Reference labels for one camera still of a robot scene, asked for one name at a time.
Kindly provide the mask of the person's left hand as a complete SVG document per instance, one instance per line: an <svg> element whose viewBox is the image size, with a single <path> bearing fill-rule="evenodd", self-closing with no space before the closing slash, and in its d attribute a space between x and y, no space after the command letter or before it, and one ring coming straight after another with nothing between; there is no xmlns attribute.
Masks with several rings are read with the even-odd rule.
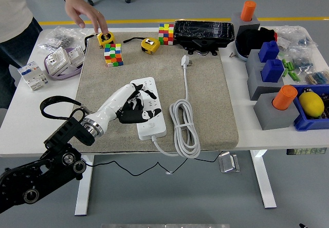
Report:
<svg viewBox="0 0 329 228"><path fill-rule="evenodd" d="M103 34L109 33L103 14L86 1L65 0L65 11L80 28L85 28L85 22L81 19L80 15L85 15L90 19L95 33L99 33L99 29Z"/></svg>

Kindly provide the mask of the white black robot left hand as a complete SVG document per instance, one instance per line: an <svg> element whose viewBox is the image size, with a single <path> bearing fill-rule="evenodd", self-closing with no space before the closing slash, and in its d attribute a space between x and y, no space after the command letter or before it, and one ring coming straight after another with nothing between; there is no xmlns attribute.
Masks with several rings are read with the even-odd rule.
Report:
<svg viewBox="0 0 329 228"><path fill-rule="evenodd" d="M114 92L95 113L87 115L82 125L90 134L101 137L107 131L108 123L118 119L122 124L143 123L162 112L160 108L144 109L141 91L152 99L157 96L143 84L129 83Z"/></svg>

